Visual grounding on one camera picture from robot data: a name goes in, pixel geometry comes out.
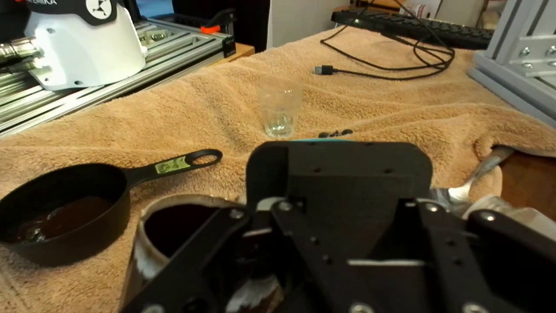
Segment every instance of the black cable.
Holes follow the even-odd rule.
[[[395,0],[407,14],[410,14],[414,20],[417,20],[419,23],[423,23],[414,13],[410,13],[403,4],[400,4],[398,0]],[[370,61],[365,61],[362,58],[357,58],[353,54],[348,54],[341,49],[337,49],[336,46],[329,44],[331,40],[334,40],[337,35],[341,35],[348,27],[343,27],[339,32],[332,34],[331,37],[320,40],[322,46],[336,51],[337,54],[351,60],[351,61],[357,61],[360,65],[365,65],[365,67],[370,67],[370,68],[376,68],[376,70],[381,70],[381,72],[397,72],[397,73],[402,73],[402,72],[421,72],[421,70],[433,70],[430,73],[421,73],[421,75],[410,75],[410,77],[384,77],[384,75],[376,75],[376,73],[364,73],[364,72],[351,72],[351,70],[341,70],[341,68],[334,68],[334,67],[317,67],[315,68],[315,73],[320,73],[320,75],[334,75],[334,73],[348,73],[348,75],[358,75],[358,77],[369,77],[369,79],[379,79],[379,80],[417,80],[417,79],[426,79],[426,77],[435,77],[435,75],[440,75],[442,72],[449,70],[454,58],[456,58],[456,51],[452,47],[449,47],[431,28],[428,28],[424,23],[423,23],[424,30],[428,30],[428,37],[435,37],[436,42],[442,44],[443,49],[438,49],[438,47],[428,47],[424,46],[424,39],[421,40],[416,40],[414,44],[395,35],[395,34],[383,34],[384,37],[391,39],[391,40],[397,40],[403,46],[412,46],[412,53],[414,56],[423,63],[421,67],[402,67],[402,68],[397,68],[397,67],[381,67],[381,65],[376,65],[376,63],[370,63]],[[423,54],[428,54],[435,60],[438,60],[438,63],[430,63],[423,58]]]

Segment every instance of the tan towel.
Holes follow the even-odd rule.
[[[59,167],[108,162],[146,166],[198,148],[219,148],[218,167],[145,183],[132,190],[125,235],[99,256],[65,268],[35,268],[0,247],[0,312],[115,312],[138,213],[169,193],[235,199],[244,193],[249,153],[268,141],[258,122],[258,86],[277,80],[303,87],[296,138],[353,129],[357,141],[410,141],[435,164],[435,185],[456,187],[497,143],[556,153],[556,133],[504,105],[466,72],[459,51],[449,72],[416,82],[313,75],[317,65],[370,72],[320,46],[331,34],[268,51],[84,110],[0,141],[0,195]],[[417,65],[409,47],[348,28],[334,44],[379,65]],[[483,192],[501,190],[501,171]]]

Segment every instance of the black power cord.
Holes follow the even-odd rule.
[[[395,0],[407,14],[410,14],[414,20],[419,21],[419,18],[410,13],[403,4],[400,4],[398,0]],[[424,46],[423,40],[414,40],[414,42],[409,42],[395,34],[383,34],[384,37],[391,39],[391,40],[397,40],[403,46],[410,46],[412,47],[412,53],[414,56],[421,61],[419,67],[403,67],[403,68],[393,68],[393,67],[381,67],[381,65],[376,65],[376,63],[370,63],[370,61],[365,61],[362,58],[357,58],[353,54],[348,54],[344,51],[341,51],[339,47],[332,46],[331,40],[334,40],[337,35],[341,35],[348,27],[343,27],[339,32],[336,32],[334,35],[320,40],[322,46],[336,51],[337,54],[348,58],[348,60],[353,60],[357,63],[362,63],[365,67],[370,67],[370,68],[376,68],[376,70],[381,70],[381,72],[393,72],[393,73],[409,73],[409,72],[424,72],[424,70],[430,70],[428,73],[416,73],[416,75],[407,75],[407,77],[386,77],[386,75],[376,75],[376,73],[365,73],[365,72],[351,72],[351,70],[343,70],[343,68],[334,68],[331,65],[324,65],[324,67],[317,67],[315,68],[315,73],[318,75],[334,75],[334,73],[346,73],[346,75],[358,75],[358,77],[369,77],[369,79],[377,79],[377,80],[419,80],[419,79],[428,79],[428,77],[435,77],[435,75],[440,75],[442,72],[449,70],[454,58],[456,58],[456,51],[452,47],[449,47],[431,28],[428,28],[424,23],[423,27],[430,32],[430,37],[435,37],[435,40],[440,42],[442,47],[430,47],[430,46]],[[430,63],[424,60],[423,54],[428,54],[435,60],[438,60],[436,63]]]

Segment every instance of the brown towel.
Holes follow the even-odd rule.
[[[431,157],[436,187],[461,185],[497,143],[556,155],[553,129],[515,112],[466,75],[473,53],[457,51],[449,72],[416,82],[318,77],[318,65],[372,72],[320,46],[329,35],[209,67],[2,140],[0,197],[44,173],[82,162],[136,167],[198,148],[219,148],[225,160],[134,188],[125,235],[84,263],[35,268],[0,247],[0,312],[117,312],[141,209],[169,193],[244,193],[249,153],[268,141],[258,122],[261,84],[289,80],[303,87],[296,140],[353,129],[355,141],[410,141]],[[370,32],[348,28],[334,44],[383,67],[417,65],[407,46]],[[499,193],[501,181],[496,171],[483,180],[482,193]]]

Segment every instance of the frying pan handle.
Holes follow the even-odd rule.
[[[132,187],[143,181],[209,167],[221,160],[223,160],[221,150],[198,150],[198,152],[179,155],[179,157],[157,162],[146,167],[125,169],[124,173],[127,176],[129,187]]]

